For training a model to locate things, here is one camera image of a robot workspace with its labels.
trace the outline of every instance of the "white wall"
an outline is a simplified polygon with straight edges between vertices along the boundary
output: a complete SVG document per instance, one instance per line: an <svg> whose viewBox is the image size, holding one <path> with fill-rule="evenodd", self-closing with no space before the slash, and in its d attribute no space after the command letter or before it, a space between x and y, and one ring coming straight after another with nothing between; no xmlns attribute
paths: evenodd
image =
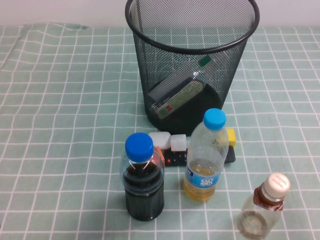
<svg viewBox="0 0 320 240"><path fill-rule="evenodd" d="M320 26L320 0L256 1L260 26ZM0 25L66 22L126 27L125 4L126 0L0 0Z"/></svg>

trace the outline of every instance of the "yellow object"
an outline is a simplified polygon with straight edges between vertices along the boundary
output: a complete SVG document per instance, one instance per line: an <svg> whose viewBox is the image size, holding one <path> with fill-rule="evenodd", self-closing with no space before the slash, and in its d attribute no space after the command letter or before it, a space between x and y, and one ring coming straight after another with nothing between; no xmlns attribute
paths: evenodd
<svg viewBox="0 0 320 240"><path fill-rule="evenodd" d="M193 163L193 165L190 165L189 167L192 169L192 171L198 175L201 176L213 176L216 175L217 173L213 171L213 169L210 167L205 167L205 166L201 166L200 164L197 164L196 162L191 162ZM186 178L186 176L184 176L184 180L183 180L183 188L184 191L186 193L186 195L195 200L195 201L199 201L199 202L206 202L208 201L212 195L215 193L216 191L216 186L214 187L210 187L210 188L198 188L196 186L193 186L188 179Z"/></svg>
<svg viewBox="0 0 320 240"><path fill-rule="evenodd" d="M235 130L233 128L227 128L226 131L228 132L229 146L235 147L237 142Z"/></svg>

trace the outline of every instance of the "water bottle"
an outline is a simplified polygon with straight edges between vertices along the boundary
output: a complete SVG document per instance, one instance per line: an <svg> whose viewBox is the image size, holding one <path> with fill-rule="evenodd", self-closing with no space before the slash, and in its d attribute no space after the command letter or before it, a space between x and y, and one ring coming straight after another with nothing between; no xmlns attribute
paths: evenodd
<svg viewBox="0 0 320 240"><path fill-rule="evenodd" d="M243 204L237 221L240 233L249 239L265 239L281 216L289 189L285 175L271 174Z"/></svg>
<svg viewBox="0 0 320 240"><path fill-rule="evenodd" d="M164 165L148 134L137 132L125 141L120 178L132 217L150 221L160 215L165 205Z"/></svg>
<svg viewBox="0 0 320 240"><path fill-rule="evenodd" d="M229 148L226 119L223 111L211 108L191 135L183 186L193 200L207 201L216 190Z"/></svg>

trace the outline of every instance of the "yellow sponge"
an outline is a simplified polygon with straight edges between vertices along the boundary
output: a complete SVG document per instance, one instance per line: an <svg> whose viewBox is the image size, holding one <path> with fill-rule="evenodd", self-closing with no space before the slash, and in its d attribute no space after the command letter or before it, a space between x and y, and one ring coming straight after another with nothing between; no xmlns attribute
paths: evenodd
<svg viewBox="0 0 320 240"><path fill-rule="evenodd" d="M227 128L226 131L228 132L229 146L235 147L237 142L235 130L233 128Z"/></svg>

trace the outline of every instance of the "black mesh trash can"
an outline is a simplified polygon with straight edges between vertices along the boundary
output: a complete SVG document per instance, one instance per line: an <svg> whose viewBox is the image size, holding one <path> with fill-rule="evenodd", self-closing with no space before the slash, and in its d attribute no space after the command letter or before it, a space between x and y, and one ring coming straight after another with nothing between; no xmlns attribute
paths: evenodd
<svg viewBox="0 0 320 240"><path fill-rule="evenodd" d="M148 119L190 135L222 108L260 14L254 0L128 0L125 18Z"/></svg>

